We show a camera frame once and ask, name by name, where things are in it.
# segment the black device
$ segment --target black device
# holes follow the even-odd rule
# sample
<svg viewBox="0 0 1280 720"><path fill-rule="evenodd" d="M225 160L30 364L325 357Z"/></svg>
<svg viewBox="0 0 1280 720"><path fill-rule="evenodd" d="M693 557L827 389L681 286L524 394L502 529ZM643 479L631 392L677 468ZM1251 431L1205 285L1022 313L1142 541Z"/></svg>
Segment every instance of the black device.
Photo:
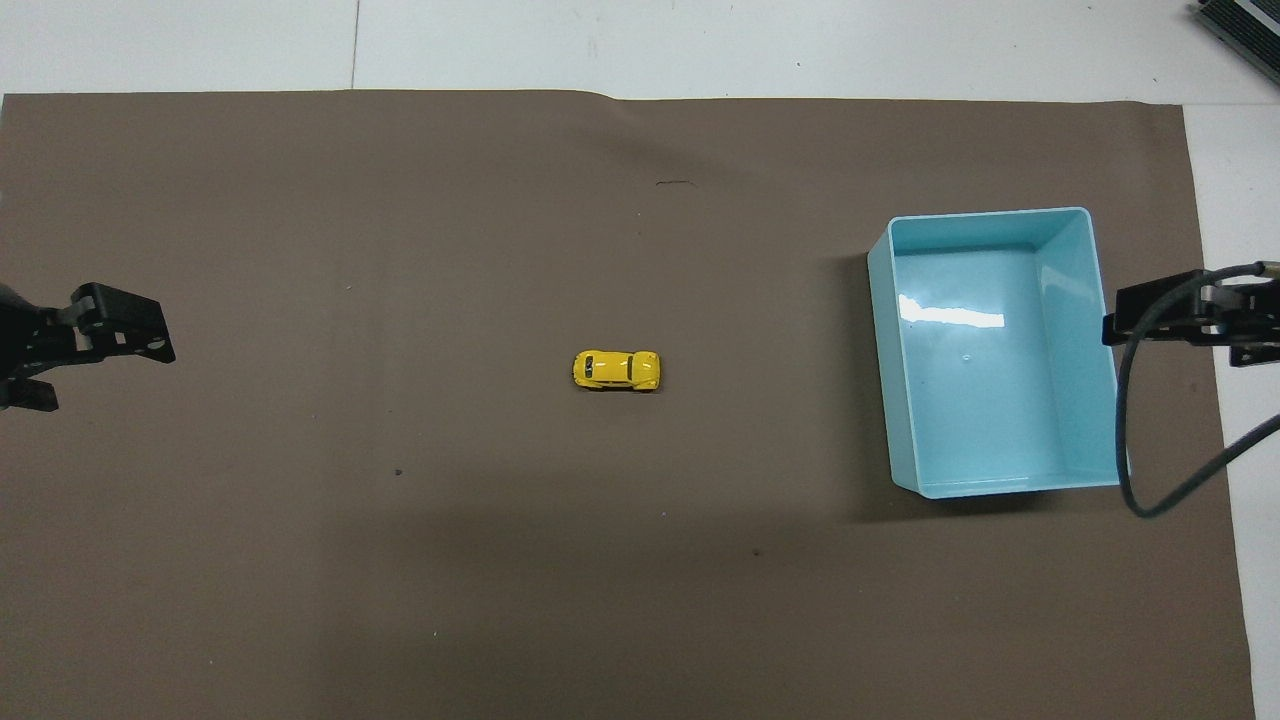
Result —
<svg viewBox="0 0 1280 720"><path fill-rule="evenodd" d="M160 304L101 283L86 283L63 309L38 307L0 284L0 410L58 409L54 386L32 377L61 365L138 355L173 363Z"/></svg>
<svg viewBox="0 0 1280 720"><path fill-rule="evenodd" d="M1262 283L1222 284L1239 277L1270 278ZM1138 502L1129 482L1125 421L1129 375L1143 340L1180 340L1231 348L1231 365L1280 360L1280 263L1258 261L1220 270L1190 270L1116 292L1116 311L1102 319L1102 342L1124 343L1116 379L1116 473L1125 505L1139 518L1156 518L1183 501L1211 477L1267 436L1280 430L1280 414L1244 433L1183 480L1160 502Z"/></svg>
<svg viewBox="0 0 1280 720"><path fill-rule="evenodd" d="M1280 82L1280 0L1199 0L1196 19Z"/></svg>

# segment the white floor tile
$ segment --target white floor tile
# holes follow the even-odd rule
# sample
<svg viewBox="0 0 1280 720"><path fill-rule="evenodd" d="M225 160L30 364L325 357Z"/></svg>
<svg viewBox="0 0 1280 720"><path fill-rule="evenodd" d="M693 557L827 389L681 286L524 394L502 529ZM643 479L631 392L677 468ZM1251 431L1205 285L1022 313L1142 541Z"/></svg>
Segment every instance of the white floor tile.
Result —
<svg viewBox="0 0 1280 720"><path fill-rule="evenodd" d="M356 0L0 0L0 92L351 86Z"/></svg>
<svg viewBox="0 0 1280 720"><path fill-rule="evenodd" d="M1169 0L364 0L356 87L1276 102Z"/></svg>
<svg viewBox="0 0 1280 720"><path fill-rule="evenodd" d="M1187 108L1204 264L1280 260L1280 106ZM1280 413L1280 365L1231 368L1215 357L1222 433L1231 442ZM1258 717L1280 717L1280 437L1233 462L1231 516ZM1192 497L1187 502L1196 502Z"/></svg>

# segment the black cable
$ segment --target black cable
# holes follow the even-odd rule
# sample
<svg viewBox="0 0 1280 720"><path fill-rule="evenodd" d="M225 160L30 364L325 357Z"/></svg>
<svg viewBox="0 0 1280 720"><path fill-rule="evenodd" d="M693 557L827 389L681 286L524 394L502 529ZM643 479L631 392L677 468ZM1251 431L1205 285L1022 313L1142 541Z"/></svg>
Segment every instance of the black cable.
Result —
<svg viewBox="0 0 1280 720"><path fill-rule="evenodd" d="M1151 304L1151 307L1147 307L1147 311L1142 314L1138 324L1134 325L1133 333L1129 336L1129 342L1124 346L1124 359L1120 360L1120 377L1116 380L1116 473L1120 474L1120 492L1124 495L1124 503L1129 506L1129 510L1132 510L1134 515L1144 519L1162 515L1166 510L1181 502L1183 498L1194 492L1196 488L1201 487L1206 480L1217 474L1217 471L1225 468L1228 462L1235 460L1243 455L1244 451L1249 450L1254 445L1258 445L1267 436L1280 429L1280 415L1275 415L1270 420L1266 420L1252 430L1244 433L1240 439L1233 442L1225 447L1222 452L1215 455L1208 462L1202 465L1199 470L1192 473L1192 477L1183 480L1183 483L1174 488L1171 493L1151 507L1143 507L1133 496L1133 486L1129 483L1129 450L1125 439L1125 420L1129 414L1129 374L1133 372L1133 359L1138 354L1138 343L1147 337L1147 333L1153 331L1156 325L1160 324L1160 316L1169 311L1169 309L1172 307L1174 304L1183 296L1198 291L1207 284L1225 281L1228 278L1262 275L1267 274L1267 270L1268 268L1266 263L1251 263L1248 265L1233 265L1230 268L1222 268L1221 270L1212 270L1204 273L1203 275L1192 278L1161 295L1155 302Z"/></svg>

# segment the toy car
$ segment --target toy car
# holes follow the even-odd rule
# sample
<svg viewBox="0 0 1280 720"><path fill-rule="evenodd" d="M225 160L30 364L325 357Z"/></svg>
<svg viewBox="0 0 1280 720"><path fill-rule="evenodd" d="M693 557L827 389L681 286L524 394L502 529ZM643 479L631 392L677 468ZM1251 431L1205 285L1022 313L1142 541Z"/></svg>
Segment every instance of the toy car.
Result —
<svg viewBox="0 0 1280 720"><path fill-rule="evenodd" d="M573 382L589 388L658 389L662 361L649 350L584 350L573 359Z"/></svg>

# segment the light blue plastic bin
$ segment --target light blue plastic bin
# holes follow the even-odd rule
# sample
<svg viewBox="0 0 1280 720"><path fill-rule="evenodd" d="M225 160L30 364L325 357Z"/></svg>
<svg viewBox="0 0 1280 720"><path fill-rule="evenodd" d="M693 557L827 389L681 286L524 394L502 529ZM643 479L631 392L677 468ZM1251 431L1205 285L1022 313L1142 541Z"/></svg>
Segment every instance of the light blue plastic bin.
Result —
<svg viewBox="0 0 1280 720"><path fill-rule="evenodd" d="M895 483L931 498L1117 483L1087 210L895 218L868 268Z"/></svg>

